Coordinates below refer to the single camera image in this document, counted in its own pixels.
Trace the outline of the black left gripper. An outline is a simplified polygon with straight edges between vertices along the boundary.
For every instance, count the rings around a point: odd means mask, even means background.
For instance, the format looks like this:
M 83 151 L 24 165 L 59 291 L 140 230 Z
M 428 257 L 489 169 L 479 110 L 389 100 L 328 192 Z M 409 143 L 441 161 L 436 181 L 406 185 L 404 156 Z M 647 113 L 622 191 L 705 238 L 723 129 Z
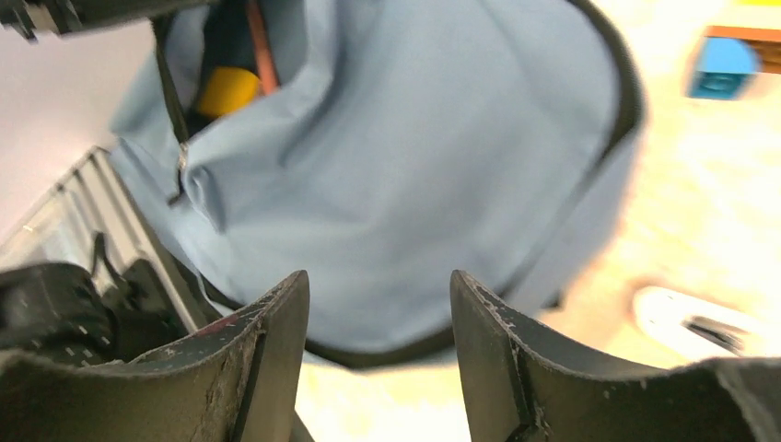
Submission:
M 164 17 L 207 0 L 1 0 L 1 24 L 26 40 L 62 36 Z

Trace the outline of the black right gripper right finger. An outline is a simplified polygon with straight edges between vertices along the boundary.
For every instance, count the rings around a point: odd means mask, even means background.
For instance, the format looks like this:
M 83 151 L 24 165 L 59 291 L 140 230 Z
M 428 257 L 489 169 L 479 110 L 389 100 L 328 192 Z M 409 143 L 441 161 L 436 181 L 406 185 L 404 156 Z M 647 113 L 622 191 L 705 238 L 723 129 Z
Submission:
M 716 358 L 646 366 L 574 341 L 464 271 L 450 278 L 472 440 L 776 441 L 780 362 Z

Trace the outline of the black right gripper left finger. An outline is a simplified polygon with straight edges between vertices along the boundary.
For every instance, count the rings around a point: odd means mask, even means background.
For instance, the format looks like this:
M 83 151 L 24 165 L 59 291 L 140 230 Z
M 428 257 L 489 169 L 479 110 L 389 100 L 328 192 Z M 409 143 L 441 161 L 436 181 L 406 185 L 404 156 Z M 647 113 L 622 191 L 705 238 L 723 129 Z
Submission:
M 309 277 L 130 362 L 84 345 L 1 354 L 5 441 L 307 441 L 295 410 Z

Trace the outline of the pink white small stapler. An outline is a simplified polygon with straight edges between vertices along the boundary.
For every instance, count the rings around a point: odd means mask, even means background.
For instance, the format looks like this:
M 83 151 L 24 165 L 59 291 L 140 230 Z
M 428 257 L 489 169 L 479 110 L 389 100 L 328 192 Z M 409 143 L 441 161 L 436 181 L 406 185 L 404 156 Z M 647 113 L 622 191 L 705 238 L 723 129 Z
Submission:
M 641 288 L 633 312 L 643 333 L 690 362 L 780 356 L 778 325 L 672 289 Z

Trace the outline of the yellow grey pencil sharpener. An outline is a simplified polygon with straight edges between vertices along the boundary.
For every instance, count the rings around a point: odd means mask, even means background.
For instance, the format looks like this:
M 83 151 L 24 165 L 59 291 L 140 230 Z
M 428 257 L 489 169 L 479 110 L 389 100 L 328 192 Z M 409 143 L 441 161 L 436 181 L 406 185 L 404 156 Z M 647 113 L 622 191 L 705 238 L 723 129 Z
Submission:
M 204 117 L 217 119 L 251 103 L 260 90 L 260 78 L 253 72 L 218 66 L 202 87 L 195 110 Z

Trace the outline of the orange pen slanted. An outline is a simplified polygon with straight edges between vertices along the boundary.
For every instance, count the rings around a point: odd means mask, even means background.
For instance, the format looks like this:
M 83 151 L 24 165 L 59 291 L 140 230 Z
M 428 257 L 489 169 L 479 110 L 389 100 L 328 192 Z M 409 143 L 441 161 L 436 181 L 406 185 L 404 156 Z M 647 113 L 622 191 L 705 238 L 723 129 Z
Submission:
M 255 0 L 249 0 L 246 5 L 246 10 L 257 71 L 260 79 L 260 89 L 263 96 L 268 96 L 275 93 L 279 88 L 279 80 L 276 73 L 273 53 L 268 41 L 268 35 L 259 3 Z

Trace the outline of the blue grey student backpack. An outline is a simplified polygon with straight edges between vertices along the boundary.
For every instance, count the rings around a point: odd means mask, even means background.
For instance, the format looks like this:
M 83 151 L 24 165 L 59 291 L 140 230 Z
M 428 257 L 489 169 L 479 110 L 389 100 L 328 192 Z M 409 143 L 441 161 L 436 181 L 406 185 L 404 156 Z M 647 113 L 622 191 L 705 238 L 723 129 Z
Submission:
M 612 234 L 643 97 L 589 1 L 264 1 L 281 80 L 215 121 L 196 92 L 254 61 L 246 5 L 180 12 L 112 124 L 161 242 L 231 305 L 311 281 L 309 350 L 351 367 L 449 344 L 456 269 L 525 313 Z

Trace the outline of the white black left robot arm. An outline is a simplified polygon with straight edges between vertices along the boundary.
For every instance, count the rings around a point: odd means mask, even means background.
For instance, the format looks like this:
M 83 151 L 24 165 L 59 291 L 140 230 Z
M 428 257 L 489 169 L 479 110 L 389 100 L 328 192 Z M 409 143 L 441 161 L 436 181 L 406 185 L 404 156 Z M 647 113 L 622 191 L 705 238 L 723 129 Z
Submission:
M 217 320 L 93 147 L 1 247 L 1 345 L 74 366 L 130 361 Z

